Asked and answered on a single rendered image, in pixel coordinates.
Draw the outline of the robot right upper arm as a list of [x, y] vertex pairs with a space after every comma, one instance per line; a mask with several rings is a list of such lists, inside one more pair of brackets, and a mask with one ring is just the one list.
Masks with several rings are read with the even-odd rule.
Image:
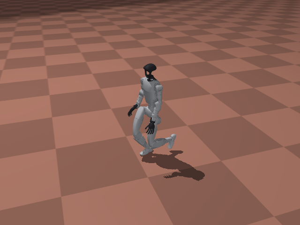
[[143, 78], [141, 78], [140, 79], [140, 81], [141, 81], [141, 90], [140, 90], [140, 92], [139, 92], [139, 94], [141, 94], [141, 95], [143, 95], [144, 96], [144, 91], [143, 91], [143, 80], [144, 80], [144, 78], [146, 78], [146, 77], [143, 77]]

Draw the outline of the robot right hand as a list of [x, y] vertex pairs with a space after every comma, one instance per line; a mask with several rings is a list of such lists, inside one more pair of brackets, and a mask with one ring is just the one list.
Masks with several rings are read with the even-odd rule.
[[131, 116], [131, 115], [132, 115], [132, 111], [133, 111], [134, 109], [137, 109], [137, 106], [138, 106], [138, 104], [134, 105], [134, 106], [130, 109], [130, 111], [128, 112], [128, 116]]

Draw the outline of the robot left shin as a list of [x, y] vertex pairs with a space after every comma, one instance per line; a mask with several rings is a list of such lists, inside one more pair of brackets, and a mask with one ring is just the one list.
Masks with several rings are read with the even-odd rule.
[[165, 143], [168, 143], [172, 141], [172, 138], [168, 137], [168, 138], [158, 138], [158, 139], [155, 139], [155, 142], [153, 142], [152, 144], [152, 148], [151, 149], [155, 149], [155, 148], [158, 148], [158, 147], [161, 147], [163, 146]]

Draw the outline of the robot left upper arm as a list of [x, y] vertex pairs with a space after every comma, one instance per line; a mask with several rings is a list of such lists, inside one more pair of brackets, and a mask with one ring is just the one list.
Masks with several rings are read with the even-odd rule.
[[155, 106], [156, 106], [156, 103], [160, 102], [162, 104], [162, 90], [163, 90], [163, 87], [161, 84], [159, 83], [155, 83], [154, 84], [154, 90], [156, 92], [156, 98], [157, 98], [157, 101], [155, 102]]

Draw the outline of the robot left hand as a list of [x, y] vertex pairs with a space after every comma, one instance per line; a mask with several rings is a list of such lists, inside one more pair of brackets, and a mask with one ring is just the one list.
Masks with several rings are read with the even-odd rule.
[[[146, 133], [148, 133], [148, 134], [153, 134], [153, 133], [154, 133], [154, 128], [155, 128], [154, 123], [155, 123], [155, 121], [152, 121], [152, 117], [151, 117], [150, 123], [149, 123], [149, 125], [147, 126], [149, 132], [147, 131]], [[147, 128], [147, 127], [146, 127], [146, 128]], [[145, 129], [146, 129], [146, 128], [145, 128]]]

